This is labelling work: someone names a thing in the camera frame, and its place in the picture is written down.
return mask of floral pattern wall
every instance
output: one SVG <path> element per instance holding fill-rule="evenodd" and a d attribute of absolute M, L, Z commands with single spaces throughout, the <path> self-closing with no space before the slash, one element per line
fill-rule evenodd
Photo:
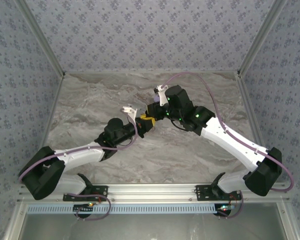
<path fill-rule="evenodd" d="M 263 139 L 282 150 L 295 178 L 300 222 L 300 0 L 287 2 L 244 79 Z"/>
<path fill-rule="evenodd" d="M 236 70 L 273 0 L 26 0 L 64 71 Z"/>
<path fill-rule="evenodd" d="M 0 240 L 17 174 L 39 148 L 59 79 L 14 1 L 0 0 Z"/>

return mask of purple cable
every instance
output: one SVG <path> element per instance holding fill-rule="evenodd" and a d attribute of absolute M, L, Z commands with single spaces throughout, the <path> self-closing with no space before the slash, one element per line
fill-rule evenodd
<path fill-rule="evenodd" d="M 232 216 L 228 216 L 227 214 L 225 214 L 222 211 L 217 211 L 219 214 L 224 215 L 221 218 L 224 218 L 224 219 L 233 219 L 233 218 L 235 218 L 236 216 L 238 216 L 242 212 L 242 209 L 244 209 L 244 196 L 242 195 L 242 191 L 240 191 L 240 196 L 241 196 L 241 205 L 240 205 L 239 210 L 234 215 L 232 215 Z"/>
<path fill-rule="evenodd" d="M 122 147 L 107 147 L 107 146 L 91 146 L 90 149 L 106 149 L 106 150 L 124 150 L 128 147 L 130 147 L 132 144 L 134 144 L 134 142 L 136 141 L 136 139 L 138 138 L 138 129 L 137 129 L 137 126 L 135 124 L 135 120 L 132 119 L 129 115 L 127 115 L 128 119 L 130 119 L 130 122 L 133 124 L 133 127 L 134 127 L 134 131 L 135 131 L 135 137 L 132 139 L 132 141 L 126 145 L 126 146 L 122 146 Z M 76 152 L 80 152 L 80 151 L 85 151 L 87 150 L 88 147 L 81 147 L 81 148 L 77 148 L 77 149 L 74 149 L 74 150 L 70 150 L 70 151 L 65 151 L 65 152 L 61 152 L 61 153 L 57 153 L 57 154 L 54 154 L 54 155 L 51 155 L 51 156 L 47 156 L 45 158 L 42 158 L 41 160 L 37 161 L 36 163 L 34 163 L 33 165 L 31 165 L 30 167 L 28 167 L 19 177 L 19 181 L 22 183 L 22 179 L 24 178 L 25 175 L 27 175 L 32 169 L 34 169 L 36 166 L 38 166 L 39 164 L 42 164 L 43 162 L 45 161 L 48 161 L 52 158 L 55 158 L 55 157 L 60 157 L 60 156 L 63 156 L 64 154 L 73 154 L 73 153 L 76 153 Z"/>
<path fill-rule="evenodd" d="M 83 221 L 97 221 L 97 220 L 101 220 L 106 218 L 111 210 L 111 202 L 109 200 L 109 198 L 107 198 L 106 196 L 103 195 L 99 195 L 99 194 L 90 194 L 90 195 L 79 195 L 79 194 L 73 194 L 73 193 L 68 193 L 69 196 L 73 196 L 73 197 L 77 197 L 77 198 L 86 198 L 86 197 L 95 197 L 95 198 L 102 198 L 105 199 L 108 203 L 109 203 L 109 208 L 108 211 L 99 217 L 95 217 L 95 218 L 81 218 L 79 217 L 79 212 L 83 207 L 79 207 L 78 210 L 75 212 L 75 216 L 77 217 L 78 220 L 83 220 Z"/>
<path fill-rule="evenodd" d="M 168 83 L 170 83 L 173 79 L 181 76 L 181 75 L 185 75 L 185 74 L 189 74 L 189 75 L 192 75 L 192 76 L 195 76 L 197 77 L 198 79 L 200 79 L 200 81 L 204 84 L 205 88 L 207 89 L 207 91 L 209 92 L 210 94 L 210 97 L 212 99 L 212 102 L 213 102 L 213 105 L 214 105 L 214 108 L 215 108 L 215 112 L 216 112 L 216 116 L 220 122 L 220 125 L 221 127 L 223 128 L 223 130 L 225 132 L 227 132 L 229 134 L 230 137 L 232 137 L 234 140 L 236 140 L 238 143 L 240 143 L 241 145 L 245 146 L 246 148 L 256 152 L 256 153 L 259 153 L 261 154 L 262 156 L 264 156 L 265 158 L 267 159 L 270 159 L 271 161 L 273 161 L 274 163 L 276 163 L 277 165 L 279 165 L 279 167 L 281 167 L 282 169 L 285 170 L 285 172 L 288 174 L 289 178 L 290 178 L 290 186 L 285 188 L 285 189 L 277 189 L 277 188 L 271 188 L 272 191 L 276 191 L 276 192 L 287 192 L 287 191 L 290 191 L 294 185 L 295 185 L 295 180 L 294 180 L 294 177 L 292 176 L 292 174 L 290 173 L 290 171 L 281 163 L 279 162 L 277 159 L 273 158 L 272 156 L 269 156 L 268 154 L 264 153 L 264 152 L 261 152 L 261 151 L 258 151 L 256 148 L 252 147 L 252 146 L 249 146 L 248 144 L 246 144 L 245 142 L 241 141 L 240 139 L 238 139 L 236 136 L 234 136 L 225 126 L 224 122 L 222 121 L 222 118 L 221 118 L 221 115 L 220 115 L 220 112 L 219 112 L 219 109 L 218 109 L 218 106 L 217 106 L 217 102 L 215 100 L 215 97 L 214 97 L 214 94 L 212 93 L 210 87 L 207 85 L 207 83 L 196 73 L 193 73 L 193 72 L 189 72 L 189 71 L 184 71 L 184 72 L 180 72 L 174 76 L 172 76 L 168 81 L 166 81 L 161 87 L 163 88 L 164 86 L 166 86 Z"/>

